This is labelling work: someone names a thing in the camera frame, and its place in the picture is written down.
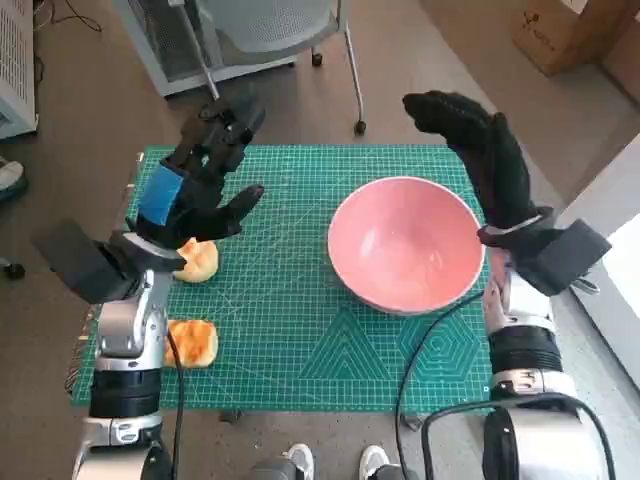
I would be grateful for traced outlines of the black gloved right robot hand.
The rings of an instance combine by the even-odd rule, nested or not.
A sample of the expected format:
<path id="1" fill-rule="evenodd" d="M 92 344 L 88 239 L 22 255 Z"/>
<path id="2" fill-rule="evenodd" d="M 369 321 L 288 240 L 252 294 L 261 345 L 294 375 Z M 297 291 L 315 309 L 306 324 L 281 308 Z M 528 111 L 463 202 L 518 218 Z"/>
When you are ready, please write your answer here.
<path id="1" fill-rule="evenodd" d="M 402 102 L 419 131 L 443 137 L 462 160 L 488 225 L 506 230 L 538 215 L 521 147 L 503 113 L 438 90 L 408 93 Z"/>

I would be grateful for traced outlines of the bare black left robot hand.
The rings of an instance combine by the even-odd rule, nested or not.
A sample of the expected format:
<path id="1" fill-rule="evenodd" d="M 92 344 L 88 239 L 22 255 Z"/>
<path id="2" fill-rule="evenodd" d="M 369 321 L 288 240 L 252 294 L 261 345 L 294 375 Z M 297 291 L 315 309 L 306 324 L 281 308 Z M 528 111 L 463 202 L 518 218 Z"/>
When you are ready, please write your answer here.
<path id="1" fill-rule="evenodd" d="M 136 218 L 126 220 L 130 230 L 168 249 L 192 238 L 209 241 L 239 234 L 264 187 L 250 185 L 223 204 L 225 178 L 244 160 L 264 118 L 254 94 L 215 99 L 188 118 L 179 144 L 149 178 Z"/>

